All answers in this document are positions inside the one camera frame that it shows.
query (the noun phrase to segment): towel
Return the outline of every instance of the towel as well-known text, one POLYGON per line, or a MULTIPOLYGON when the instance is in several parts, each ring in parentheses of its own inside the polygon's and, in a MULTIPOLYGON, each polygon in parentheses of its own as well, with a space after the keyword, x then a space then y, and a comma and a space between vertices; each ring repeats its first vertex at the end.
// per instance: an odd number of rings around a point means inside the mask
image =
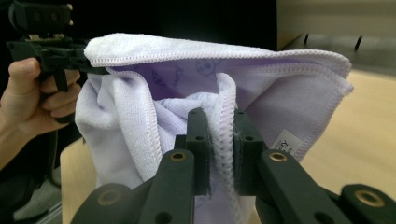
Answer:
POLYGON ((196 196, 194 223, 248 223, 253 196, 233 176, 233 113, 245 111, 267 146, 301 161, 335 108, 353 90, 349 60, 317 49, 271 51, 245 46, 115 33, 84 49, 92 66, 76 107, 91 150, 97 186, 133 189, 155 176, 187 114, 201 107, 213 145, 211 195, 196 196))

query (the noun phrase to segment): hand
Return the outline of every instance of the hand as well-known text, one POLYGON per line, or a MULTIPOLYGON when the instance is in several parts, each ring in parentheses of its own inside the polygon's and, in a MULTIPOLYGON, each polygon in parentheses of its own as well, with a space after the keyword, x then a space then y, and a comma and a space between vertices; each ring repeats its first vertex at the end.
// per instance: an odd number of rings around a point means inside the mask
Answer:
POLYGON ((17 128, 21 137, 29 140, 60 129, 67 124, 58 123, 75 112, 81 87, 78 70, 65 70, 68 92, 57 91, 54 77, 38 82, 40 64, 34 58, 12 63, 7 88, 1 98, 0 119, 8 128, 17 128))

